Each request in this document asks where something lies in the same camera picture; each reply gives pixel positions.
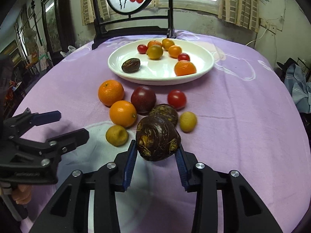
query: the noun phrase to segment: tablecloth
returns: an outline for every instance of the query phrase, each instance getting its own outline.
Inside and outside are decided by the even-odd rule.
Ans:
[[[124,99],[130,101],[138,84],[114,75],[107,59],[120,46],[151,37],[161,36],[116,37],[95,50],[91,50],[92,43],[86,44],[43,76],[18,107],[16,114],[27,107],[32,112],[62,113],[58,123],[29,130],[24,135],[27,139],[44,141],[82,127],[90,131],[87,146],[63,156],[58,185],[33,187],[28,205],[31,220],[71,171],[97,170],[127,149],[126,145],[111,148],[105,140],[112,123],[109,109],[98,100],[98,87],[105,80],[118,80],[125,89]],[[215,66],[186,84],[153,86],[157,103],[166,103],[172,89],[182,90],[188,99],[183,111],[198,117],[194,132],[185,134],[178,128],[184,149],[214,170],[240,171],[283,232],[290,233],[307,211],[311,195],[310,147],[290,94],[267,59],[250,47],[187,31],[177,31],[177,38],[208,49]],[[129,130],[130,138],[134,129]],[[195,193],[188,194],[181,186],[174,157],[152,163],[138,156],[129,191],[117,194],[121,232],[191,232],[195,199]],[[218,213],[218,231],[222,232],[221,209]],[[89,221],[92,232],[92,218]],[[23,232],[28,232],[30,225],[29,220],[23,221]]]

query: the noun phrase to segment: white plate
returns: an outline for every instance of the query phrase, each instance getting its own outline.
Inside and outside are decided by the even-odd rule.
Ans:
[[[163,52],[163,56],[159,60],[150,60],[147,54],[139,54],[137,46],[140,44],[147,45],[151,40],[162,41],[161,38],[138,40],[115,50],[108,58],[108,66],[110,70],[119,77],[130,82],[143,85],[176,85],[189,81],[193,81],[202,77],[214,66],[214,57],[212,54],[201,46],[192,42],[173,39],[176,45],[179,45],[184,53],[190,56],[190,61],[195,65],[197,72],[184,76],[176,76],[174,66],[178,62],[169,56],[167,51]],[[122,71],[122,64],[130,59],[140,59],[140,68],[137,72],[127,74]]]

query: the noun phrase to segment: dark wooden door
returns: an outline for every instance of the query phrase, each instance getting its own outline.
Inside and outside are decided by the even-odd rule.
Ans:
[[[41,0],[41,10],[47,50],[55,65],[63,59],[60,51],[75,46],[69,0]]]

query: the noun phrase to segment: human hand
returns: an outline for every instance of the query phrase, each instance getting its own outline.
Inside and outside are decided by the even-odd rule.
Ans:
[[[12,192],[12,199],[16,204],[25,205],[31,200],[31,189],[29,185],[18,185]]]

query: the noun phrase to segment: yellow patterned curtain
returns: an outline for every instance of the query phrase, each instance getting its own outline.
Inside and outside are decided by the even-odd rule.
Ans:
[[[106,0],[97,0],[100,16],[104,21],[110,18],[108,4]],[[94,6],[92,0],[80,0],[82,24],[87,25],[94,22]]]
[[[258,32],[259,0],[220,0],[218,18]]]

